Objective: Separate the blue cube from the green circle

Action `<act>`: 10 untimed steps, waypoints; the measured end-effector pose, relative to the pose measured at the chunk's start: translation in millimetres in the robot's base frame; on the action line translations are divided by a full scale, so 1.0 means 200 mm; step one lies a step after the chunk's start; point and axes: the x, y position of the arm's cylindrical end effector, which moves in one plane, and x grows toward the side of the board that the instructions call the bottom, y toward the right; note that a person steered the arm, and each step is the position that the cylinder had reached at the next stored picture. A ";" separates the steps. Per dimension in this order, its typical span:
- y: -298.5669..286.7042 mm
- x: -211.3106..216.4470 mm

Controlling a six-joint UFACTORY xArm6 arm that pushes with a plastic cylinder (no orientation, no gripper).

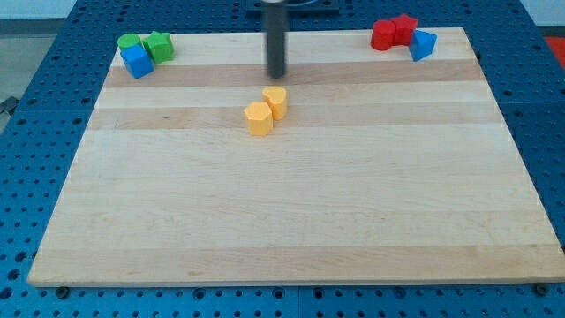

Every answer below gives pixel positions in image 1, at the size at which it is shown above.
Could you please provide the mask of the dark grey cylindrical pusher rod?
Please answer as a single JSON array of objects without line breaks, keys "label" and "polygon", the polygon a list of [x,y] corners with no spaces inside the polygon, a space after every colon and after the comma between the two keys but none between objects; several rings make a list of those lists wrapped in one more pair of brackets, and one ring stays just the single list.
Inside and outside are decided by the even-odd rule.
[{"label": "dark grey cylindrical pusher rod", "polygon": [[267,74],[278,80],[286,73],[287,2],[263,1],[263,22],[266,39]]}]

